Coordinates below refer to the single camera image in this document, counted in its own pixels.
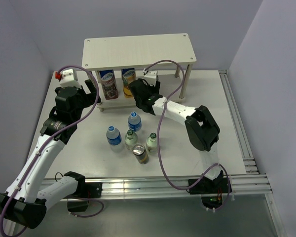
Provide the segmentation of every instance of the bottle label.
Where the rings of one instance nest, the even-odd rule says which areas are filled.
[[[114,139],[110,139],[110,138],[108,138],[108,137],[107,137],[107,139],[108,139],[108,142],[109,142],[112,146],[116,146],[116,145],[118,145],[119,143],[121,143],[121,141],[122,141],[122,137],[120,136],[120,134],[118,135],[118,137],[116,137],[116,138],[114,138]]]
[[[129,129],[137,132],[142,128],[142,121],[140,121],[138,124],[128,123],[128,127],[129,127]]]

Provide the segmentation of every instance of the white wall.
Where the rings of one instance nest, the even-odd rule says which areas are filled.
[[[50,71],[8,0],[0,0],[0,192],[25,163]]]
[[[194,68],[228,69],[262,0],[10,0],[52,69],[85,38],[189,33]]]
[[[229,71],[259,169],[296,237],[296,0],[264,0]]]

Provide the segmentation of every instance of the water bottle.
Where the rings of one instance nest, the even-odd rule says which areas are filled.
[[[124,145],[122,143],[122,137],[117,128],[110,126],[107,130],[107,139],[111,145],[111,149],[114,152],[120,152],[123,150]]]
[[[137,144],[138,136],[133,130],[128,130],[125,135],[125,144],[128,150],[133,149],[134,145]]]
[[[142,128],[142,119],[136,112],[131,112],[128,117],[128,127],[138,134]]]
[[[157,135],[154,132],[147,138],[146,148],[149,153],[157,153]]]

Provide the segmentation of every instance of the can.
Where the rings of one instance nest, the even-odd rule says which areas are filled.
[[[123,92],[126,98],[134,97],[128,85],[136,80],[135,68],[124,68],[121,69],[122,80],[123,80]]]
[[[140,164],[147,164],[148,163],[149,157],[148,157],[145,147],[142,144],[134,145],[132,151]]]
[[[99,71],[104,97],[107,100],[118,97],[117,85],[113,70]]]

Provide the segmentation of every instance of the drink can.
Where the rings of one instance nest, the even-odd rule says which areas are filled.
[[[136,80],[135,68],[125,68],[121,69],[122,80],[123,80],[123,91],[126,98],[134,97],[130,91],[128,85]]]
[[[107,100],[118,97],[117,85],[113,70],[99,71],[104,97]]]
[[[145,147],[142,144],[134,145],[132,151],[140,164],[148,163],[149,157]]]

